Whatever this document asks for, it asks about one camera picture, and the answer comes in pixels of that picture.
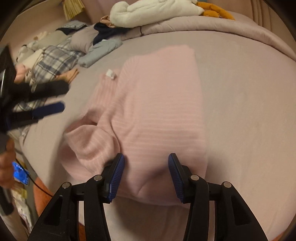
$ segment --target mattress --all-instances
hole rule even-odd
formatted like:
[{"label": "mattress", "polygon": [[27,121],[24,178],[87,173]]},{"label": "mattress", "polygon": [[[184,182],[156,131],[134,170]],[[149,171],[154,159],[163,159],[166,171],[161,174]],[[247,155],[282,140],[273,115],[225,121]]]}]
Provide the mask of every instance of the mattress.
[{"label": "mattress", "polygon": [[[22,150],[52,191],[64,181],[76,184],[57,160],[57,149],[99,74],[120,68],[131,56],[180,44],[195,50],[199,68],[207,135],[205,179],[231,182],[272,240],[296,213],[296,62],[260,41],[218,31],[157,33],[126,40],[90,68],[81,69],[61,98],[65,111],[31,126]],[[112,240],[135,241],[182,240],[188,215],[183,207],[146,205],[121,197],[105,205],[105,212]],[[79,216],[83,223],[83,208]]]}]

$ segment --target black cable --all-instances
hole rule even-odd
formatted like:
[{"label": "black cable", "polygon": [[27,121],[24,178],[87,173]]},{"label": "black cable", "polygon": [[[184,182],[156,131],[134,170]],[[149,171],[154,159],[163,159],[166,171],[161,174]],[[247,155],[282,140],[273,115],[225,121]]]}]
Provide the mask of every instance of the black cable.
[{"label": "black cable", "polygon": [[48,196],[50,196],[50,197],[53,197],[52,195],[50,195],[48,192],[46,192],[45,190],[43,190],[41,187],[39,187],[35,182],[34,182],[34,180],[33,180],[33,178],[30,176],[30,174],[28,174],[27,172],[26,172],[26,170],[24,169],[24,167],[21,165],[21,163],[17,160],[17,159],[15,159],[15,161],[20,165],[20,167],[24,170],[24,172],[25,172],[25,174],[28,176],[28,178],[34,183],[34,185],[36,186],[36,187],[38,187],[41,191],[43,191],[45,194],[47,194]]}]

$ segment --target silver bolt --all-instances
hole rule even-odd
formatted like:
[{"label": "silver bolt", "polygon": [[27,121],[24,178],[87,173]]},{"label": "silver bolt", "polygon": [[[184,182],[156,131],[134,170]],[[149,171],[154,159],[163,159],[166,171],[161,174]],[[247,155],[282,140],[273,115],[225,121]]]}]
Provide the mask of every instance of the silver bolt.
[{"label": "silver bolt", "polygon": [[68,188],[70,185],[71,185],[71,183],[66,182],[66,183],[63,183],[62,187],[63,188]]},{"label": "silver bolt", "polygon": [[229,182],[224,182],[223,185],[226,188],[231,188],[232,187],[231,183],[229,183]]},{"label": "silver bolt", "polygon": [[95,175],[94,176],[94,180],[95,181],[100,181],[100,180],[102,180],[103,179],[103,177],[101,176],[101,175]]},{"label": "silver bolt", "polygon": [[198,181],[200,177],[198,175],[191,175],[190,178],[191,180]]}]

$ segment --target tan garment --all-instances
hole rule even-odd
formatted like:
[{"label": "tan garment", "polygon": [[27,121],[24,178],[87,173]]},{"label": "tan garment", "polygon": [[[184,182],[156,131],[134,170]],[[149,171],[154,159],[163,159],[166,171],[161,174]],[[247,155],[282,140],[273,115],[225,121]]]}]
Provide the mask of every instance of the tan garment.
[{"label": "tan garment", "polygon": [[116,28],[116,26],[110,22],[110,16],[106,15],[101,18],[100,23],[106,24],[109,28]]},{"label": "tan garment", "polygon": [[71,69],[61,75],[58,75],[55,80],[64,80],[66,81],[68,84],[70,84],[73,79],[79,74],[79,71],[77,68],[75,69]]}]

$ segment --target finger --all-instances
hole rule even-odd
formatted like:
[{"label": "finger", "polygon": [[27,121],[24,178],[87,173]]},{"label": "finger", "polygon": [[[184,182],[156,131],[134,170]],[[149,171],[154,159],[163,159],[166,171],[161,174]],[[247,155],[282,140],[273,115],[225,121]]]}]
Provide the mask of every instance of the finger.
[{"label": "finger", "polygon": [[12,162],[16,158],[16,153],[12,151],[6,151],[0,155],[0,169],[12,167]]},{"label": "finger", "polygon": [[14,151],[15,150],[15,142],[13,141],[13,139],[9,139],[6,143],[6,150],[7,151]]},{"label": "finger", "polygon": [[13,167],[0,169],[0,186],[10,188],[13,185]]}]

